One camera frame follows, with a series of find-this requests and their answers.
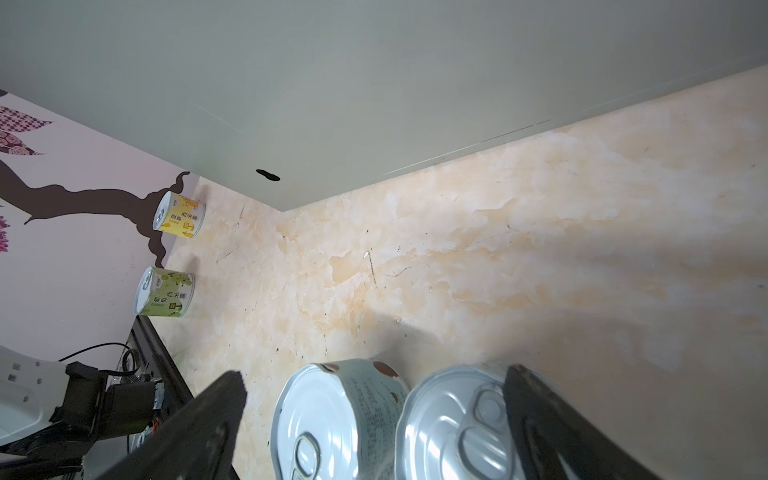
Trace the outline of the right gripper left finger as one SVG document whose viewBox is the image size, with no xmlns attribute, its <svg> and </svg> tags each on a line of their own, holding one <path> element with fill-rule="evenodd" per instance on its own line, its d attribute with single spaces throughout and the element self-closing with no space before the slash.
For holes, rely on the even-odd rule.
<svg viewBox="0 0 768 480">
<path fill-rule="evenodd" d="M 247 402 L 240 372 L 222 374 L 103 479 L 228 479 Z"/>
</svg>

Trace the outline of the yellow label can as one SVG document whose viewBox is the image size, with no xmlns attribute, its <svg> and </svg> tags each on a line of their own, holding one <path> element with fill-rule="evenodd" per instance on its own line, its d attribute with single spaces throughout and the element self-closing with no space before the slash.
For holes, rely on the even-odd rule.
<svg viewBox="0 0 768 480">
<path fill-rule="evenodd" d="M 200 232 L 205 213 L 204 203 L 167 191 L 158 204 L 152 227 L 156 231 L 192 239 Z"/>
</svg>

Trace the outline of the teal can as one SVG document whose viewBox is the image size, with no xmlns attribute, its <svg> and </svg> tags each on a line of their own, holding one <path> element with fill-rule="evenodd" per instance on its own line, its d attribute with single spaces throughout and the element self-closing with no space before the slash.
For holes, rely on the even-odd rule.
<svg viewBox="0 0 768 480">
<path fill-rule="evenodd" d="M 277 401 L 270 453 L 278 479 L 392 479 L 409 387 L 370 359 L 312 363 Z"/>
<path fill-rule="evenodd" d="M 523 479 L 507 419 L 504 366 L 437 371 L 409 394 L 398 421 L 397 479 Z"/>
</svg>

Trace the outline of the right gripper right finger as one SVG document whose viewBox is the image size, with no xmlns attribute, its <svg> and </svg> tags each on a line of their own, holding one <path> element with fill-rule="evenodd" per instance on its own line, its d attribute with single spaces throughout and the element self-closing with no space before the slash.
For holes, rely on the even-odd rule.
<svg viewBox="0 0 768 480">
<path fill-rule="evenodd" d="M 527 367 L 508 368 L 503 396 L 513 442 L 527 479 L 658 477 Z"/>
</svg>

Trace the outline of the grey metal cabinet box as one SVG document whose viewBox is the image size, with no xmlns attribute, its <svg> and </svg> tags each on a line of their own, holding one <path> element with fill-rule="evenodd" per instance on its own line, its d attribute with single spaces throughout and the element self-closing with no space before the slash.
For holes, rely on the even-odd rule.
<svg viewBox="0 0 768 480">
<path fill-rule="evenodd" d="M 763 1 L 5 1 L 1 86 L 282 211 L 763 65 Z"/>
</svg>

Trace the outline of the black mounting rail base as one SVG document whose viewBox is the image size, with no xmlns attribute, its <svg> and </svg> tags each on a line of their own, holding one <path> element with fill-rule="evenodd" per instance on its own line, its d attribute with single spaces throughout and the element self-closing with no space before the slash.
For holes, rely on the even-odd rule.
<svg viewBox="0 0 768 480">
<path fill-rule="evenodd" d="M 138 350 L 138 374 L 164 387 L 159 418 L 166 421 L 194 398 L 151 320 L 136 316 L 127 344 Z"/>
</svg>

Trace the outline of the green label can left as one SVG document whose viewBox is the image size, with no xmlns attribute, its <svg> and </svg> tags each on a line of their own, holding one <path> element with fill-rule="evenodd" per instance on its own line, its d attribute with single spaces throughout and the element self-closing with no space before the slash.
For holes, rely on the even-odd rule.
<svg viewBox="0 0 768 480">
<path fill-rule="evenodd" d="M 194 290 L 192 273 L 148 267 L 137 287 L 134 314 L 181 318 L 191 304 Z"/>
</svg>

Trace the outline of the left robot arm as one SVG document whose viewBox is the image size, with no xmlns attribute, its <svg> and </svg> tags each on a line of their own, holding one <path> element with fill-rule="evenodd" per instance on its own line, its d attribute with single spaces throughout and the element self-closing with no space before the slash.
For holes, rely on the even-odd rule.
<svg viewBox="0 0 768 480">
<path fill-rule="evenodd" d="M 125 347 L 123 359 L 122 369 L 108 370 L 2 348 L 2 478 L 80 479 L 97 442 L 151 434 L 164 385 L 141 373 L 137 349 Z"/>
</svg>

